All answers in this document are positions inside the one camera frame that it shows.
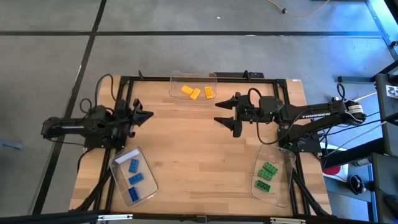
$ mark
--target gray floor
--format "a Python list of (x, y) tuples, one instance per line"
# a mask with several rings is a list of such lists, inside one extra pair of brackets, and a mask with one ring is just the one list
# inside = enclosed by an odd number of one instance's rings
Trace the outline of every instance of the gray floor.
[[(278, 3), (296, 14), (321, 4)], [(0, 30), (91, 30), (99, 5), (100, 0), (0, 0)], [(99, 29), (377, 31), (363, 2), (331, 2), (311, 17), (296, 19), (260, 0), (108, 0)], [(65, 111), (87, 41), (0, 37), (0, 138), (25, 145), (22, 151), (0, 148), (0, 217), (30, 212), (52, 145), (42, 139), (41, 124)], [(337, 76), (368, 77), (392, 61), (384, 41), (373, 37), (97, 37), (77, 102), (93, 97), (103, 74), (136, 75), (141, 69), (144, 75), (251, 70), (268, 78), (296, 78), (303, 81), (308, 103), (319, 103), (337, 95)], [(372, 85), (345, 87), (347, 98), (375, 91)], [(361, 104), (368, 114), (378, 111), (376, 96)], [(81, 116), (77, 106), (73, 115)], [(339, 146), (368, 128), (331, 136), (329, 141)], [(375, 130), (347, 148), (380, 135), (381, 130)], [(67, 140), (82, 142), (80, 137)], [(80, 154), (80, 147), (63, 147), (45, 213), (68, 209)], [(340, 216), (337, 209), (333, 213)]]

